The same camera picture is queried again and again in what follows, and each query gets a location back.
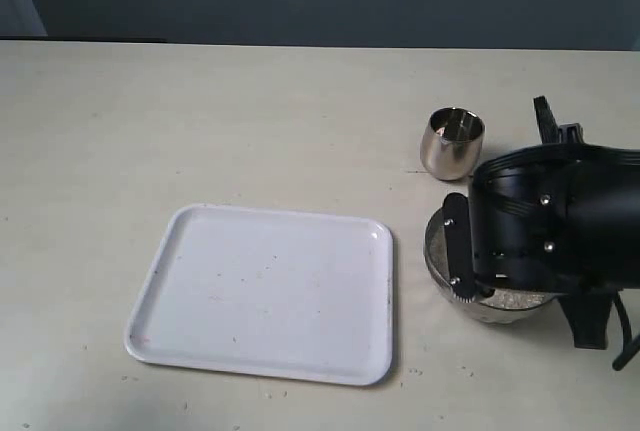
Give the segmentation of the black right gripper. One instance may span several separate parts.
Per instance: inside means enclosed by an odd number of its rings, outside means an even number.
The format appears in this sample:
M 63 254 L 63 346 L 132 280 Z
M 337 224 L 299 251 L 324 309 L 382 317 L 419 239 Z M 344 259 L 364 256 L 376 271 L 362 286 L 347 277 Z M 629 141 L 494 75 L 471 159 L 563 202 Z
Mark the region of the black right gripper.
M 638 288 L 638 151 L 572 145 L 584 143 L 579 123 L 558 124 L 545 96 L 533 108 L 543 145 L 484 162 L 468 199 L 443 201 L 452 292 L 472 302 L 475 283 L 556 295 Z

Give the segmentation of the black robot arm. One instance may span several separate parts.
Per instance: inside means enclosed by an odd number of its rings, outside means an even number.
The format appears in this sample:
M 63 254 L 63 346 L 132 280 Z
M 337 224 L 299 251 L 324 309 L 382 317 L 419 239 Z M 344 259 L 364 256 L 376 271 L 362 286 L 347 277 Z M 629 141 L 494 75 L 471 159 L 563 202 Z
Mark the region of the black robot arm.
M 582 349 L 605 348 L 617 314 L 631 357 L 639 339 L 620 294 L 639 285 L 639 154 L 587 143 L 545 97 L 533 107 L 540 143 L 482 163 L 443 202 L 449 287 L 465 303 L 547 295 Z

